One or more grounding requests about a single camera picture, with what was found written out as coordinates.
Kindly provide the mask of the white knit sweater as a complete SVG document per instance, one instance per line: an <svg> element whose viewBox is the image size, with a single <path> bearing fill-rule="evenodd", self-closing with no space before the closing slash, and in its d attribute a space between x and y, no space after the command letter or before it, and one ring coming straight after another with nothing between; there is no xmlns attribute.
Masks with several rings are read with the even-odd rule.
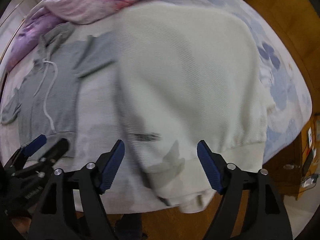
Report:
<svg viewBox="0 0 320 240"><path fill-rule="evenodd" d="M142 3L116 18L119 111L126 141L157 197L183 213L215 191L197 144L245 171L262 167L274 100L259 80L248 26L221 9Z"/></svg>

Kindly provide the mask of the pink purple floral quilt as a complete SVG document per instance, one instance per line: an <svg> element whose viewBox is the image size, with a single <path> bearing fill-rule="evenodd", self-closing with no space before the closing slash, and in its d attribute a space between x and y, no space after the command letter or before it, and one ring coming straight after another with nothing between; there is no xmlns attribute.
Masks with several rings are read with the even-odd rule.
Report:
<svg viewBox="0 0 320 240"><path fill-rule="evenodd" d="M38 44L41 35L63 22L91 24L141 0L42 0L25 19L5 65L10 72Z"/></svg>

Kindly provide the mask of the grey hoodie with drawstrings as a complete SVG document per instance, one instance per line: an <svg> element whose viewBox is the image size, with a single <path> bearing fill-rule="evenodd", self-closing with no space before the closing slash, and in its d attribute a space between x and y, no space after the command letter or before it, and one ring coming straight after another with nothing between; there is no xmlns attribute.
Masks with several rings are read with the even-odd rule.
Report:
<svg viewBox="0 0 320 240"><path fill-rule="evenodd" d="M112 32L68 43L74 31L75 25L68 22L40 36L33 68L2 111L3 125L18 121L22 146L41 134L46 136L47 143L33 160L61 138L69 142L65 156L75 156L81 81L115 62Z"/></svg>

